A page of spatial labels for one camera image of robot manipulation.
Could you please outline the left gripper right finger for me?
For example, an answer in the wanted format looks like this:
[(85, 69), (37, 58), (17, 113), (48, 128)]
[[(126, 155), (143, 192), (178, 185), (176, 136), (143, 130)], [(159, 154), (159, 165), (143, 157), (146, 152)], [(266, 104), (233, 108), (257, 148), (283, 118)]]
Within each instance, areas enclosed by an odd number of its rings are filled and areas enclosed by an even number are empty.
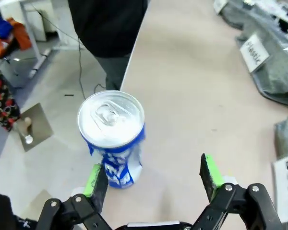
[(283, 229), (266, 187), (254, 183), (247, 188), (225, 182), (212, 156), (202, 154), (199, 173), (209, 205), (192, 230), (219, 230), (228, 214), (237, 214), (247, 230)]

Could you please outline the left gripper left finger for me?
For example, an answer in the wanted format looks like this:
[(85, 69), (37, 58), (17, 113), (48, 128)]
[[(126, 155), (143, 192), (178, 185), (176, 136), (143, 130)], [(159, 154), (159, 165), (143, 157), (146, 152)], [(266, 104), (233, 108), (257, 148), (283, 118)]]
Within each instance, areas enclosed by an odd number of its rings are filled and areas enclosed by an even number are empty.
[(105, 168), (95, 164), (85, 190), (62, 202), (57, 198), (48, 199), (39, 217), (40, 230), (72, 230), (84, 224), (88, 230), (109, 230), (101, 212), (108, 188)]

